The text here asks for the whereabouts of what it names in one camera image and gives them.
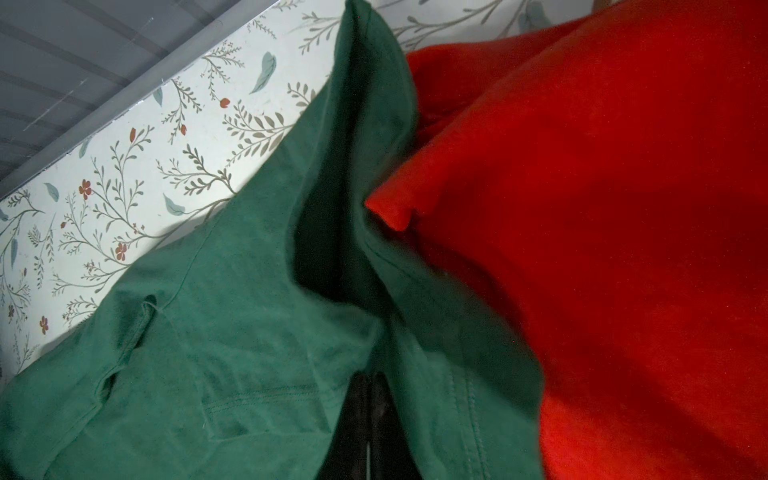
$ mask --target green garment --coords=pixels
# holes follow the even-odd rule
[[[378,369],[425,479],[543,478],[534,357],[362,204],[416,118],[397,41],[349,0],[328,85],[257,175],[8,385],[0,475],[311,479]]]

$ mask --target red flower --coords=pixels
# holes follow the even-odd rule
[[[128,250],[128,245],[125,243],[118,243],[118,248],[114,249],[114,256],[121,262],[125,261],[125,252]]]
[[[83,180],[83,184],[78,188],[80,190],[80,194],[83,196],[84,200],[88,199],[88,195],[94,193],[93,190],[91,190],[91,182]]]

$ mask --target green jacket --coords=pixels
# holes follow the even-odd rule
[[[349,0],[328,84],[256,176],[8,385],[0,475],[313,478],[378,369],[425,479],[543,478],[534,357],[362,204],[416,118],[397,41]]]

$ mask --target red blanket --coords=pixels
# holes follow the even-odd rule
[[[551,478],[768,478],[768,2],[627,0],[409,57],[366,202],[525,335]]]

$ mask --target red cloth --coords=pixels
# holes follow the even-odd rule
[[[551,478],[768,478],[768,2],[627,0],[409,56],[366,201],[525,335]]]

